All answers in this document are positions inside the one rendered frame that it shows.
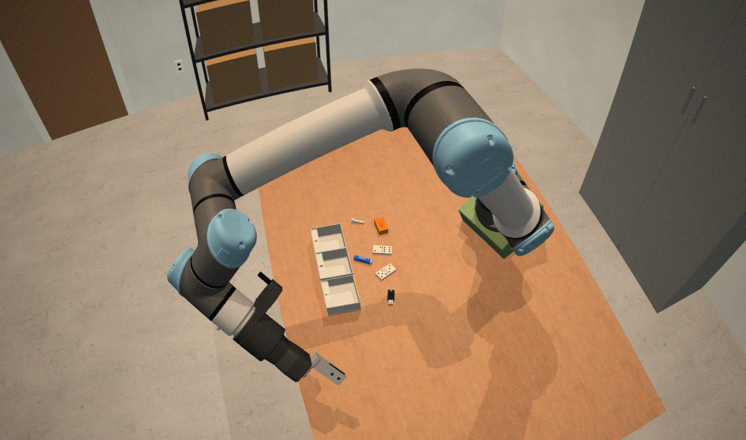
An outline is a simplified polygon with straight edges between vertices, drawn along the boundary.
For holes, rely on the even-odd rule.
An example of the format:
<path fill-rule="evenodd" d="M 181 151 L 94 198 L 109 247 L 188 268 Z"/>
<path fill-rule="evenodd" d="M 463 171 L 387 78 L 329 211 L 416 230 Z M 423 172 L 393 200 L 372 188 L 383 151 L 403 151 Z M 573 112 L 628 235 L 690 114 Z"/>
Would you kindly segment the orange battery block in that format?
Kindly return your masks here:
<path fill-rule="evenodd" d="M 383 217 L 380 217 L 380 219 L 374 219 L 374 225 L 376 226 L 377 233 L 379 233 L 379 235 L 388 233 L 387 224 L 384 221 Z"/>

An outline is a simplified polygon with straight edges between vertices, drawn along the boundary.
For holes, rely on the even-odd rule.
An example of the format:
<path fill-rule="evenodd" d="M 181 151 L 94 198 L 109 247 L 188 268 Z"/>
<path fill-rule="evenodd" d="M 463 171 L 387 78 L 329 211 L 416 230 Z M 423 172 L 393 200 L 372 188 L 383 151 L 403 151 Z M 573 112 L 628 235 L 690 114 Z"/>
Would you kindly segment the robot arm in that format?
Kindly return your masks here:
<path fill-rule="evenodd" d="M 408 128 L 442 183 L 459 197 L 475 197 L 485 228 L 502 233 L 517 256 L 536 249 L 555 230 L 552 219 L 516 172 L 505 134 L 459 83 L 439 70 L 384 73 L 227 156 L 194 159 L 188 191 L 197 248 L 178 255 L 167 280 L 212 321 L 257 240 L 234 200 L 380 129 Z"/>

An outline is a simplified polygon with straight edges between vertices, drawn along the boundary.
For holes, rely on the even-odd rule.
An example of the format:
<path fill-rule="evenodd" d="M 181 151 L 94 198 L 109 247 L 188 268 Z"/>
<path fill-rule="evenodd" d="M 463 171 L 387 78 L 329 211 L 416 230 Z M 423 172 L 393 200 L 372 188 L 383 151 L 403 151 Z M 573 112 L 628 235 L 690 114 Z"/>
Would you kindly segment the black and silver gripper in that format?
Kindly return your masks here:
<path fill-rule="evenodd" d="M 261 271 L 257 276 L 268 286 L 262 290 L 255 303 L 236 289 L 225 306 L 213 318 L 216 330 L 221 329 L 228 336 L 233 335 L 234 342 L 246 349 L 252 356 L 259 361 L 271 362 L 295 382 L 306 377 L 312 368 L 337 385 L 344 382 L 347 378 L 344 372 L 317 352 L 310 357 L 304 349 L 289 342 L 289 339 L 284 336 L 285 328 L 265 313 L 274 304 L 283 287 L 274 279 L 270 280 Z"/>

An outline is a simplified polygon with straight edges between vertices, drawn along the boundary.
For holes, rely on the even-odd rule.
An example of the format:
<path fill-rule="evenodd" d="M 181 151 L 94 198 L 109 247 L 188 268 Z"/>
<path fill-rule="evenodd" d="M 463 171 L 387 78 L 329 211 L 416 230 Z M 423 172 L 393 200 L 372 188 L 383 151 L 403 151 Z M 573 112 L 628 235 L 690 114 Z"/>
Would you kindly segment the beige three-compartment bin rack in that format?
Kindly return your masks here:
<path fill-rule="evenodd" d="M 311 236 L 328 315 L 361 310 L 341 224 L 311 228 Z"/>

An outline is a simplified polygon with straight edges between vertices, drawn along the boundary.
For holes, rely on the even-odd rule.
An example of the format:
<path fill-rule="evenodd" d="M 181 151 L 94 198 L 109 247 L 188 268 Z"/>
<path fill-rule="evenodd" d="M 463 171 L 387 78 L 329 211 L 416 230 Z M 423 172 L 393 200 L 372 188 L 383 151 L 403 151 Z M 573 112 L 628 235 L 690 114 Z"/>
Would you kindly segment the beige domino tile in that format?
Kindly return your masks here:
<path fill-rule="evenodd" d="M 392 246 L 379 246 L 379 245 L 374 245 L 374 246 L 373 246 L 373 254 L 386 254 L 386 255 L 391 255 L 391 254 L 392 254 Z"/>
<path fill-rule="evenodd" d="M 376 276 L 382 281 L 383 279 L 387 278 L 387 276 L 391 275 L 393 271 L 396 271 L 396 268 L 393 267 L 393 265 L 388 264 L 385 267 L 381 268 L 381 270 L 376 272 Z"/>

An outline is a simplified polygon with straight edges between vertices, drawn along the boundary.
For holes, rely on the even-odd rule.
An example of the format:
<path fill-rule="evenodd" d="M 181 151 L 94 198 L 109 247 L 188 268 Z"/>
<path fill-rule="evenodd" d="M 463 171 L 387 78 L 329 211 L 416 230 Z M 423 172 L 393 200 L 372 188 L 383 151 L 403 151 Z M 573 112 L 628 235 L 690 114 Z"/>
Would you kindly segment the blue aa battery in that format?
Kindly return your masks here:
<path fill-rule="evenodd" d="M 367 264 L 370 264 L 370 265 L 372 264 L 372 259 L 365 258 L 365 257 L 362 257 L 362 256 L 355 255 L 354 256 L 354 260 L 355 261 L 364 262 L 364 263 L 367 263 Z"/>

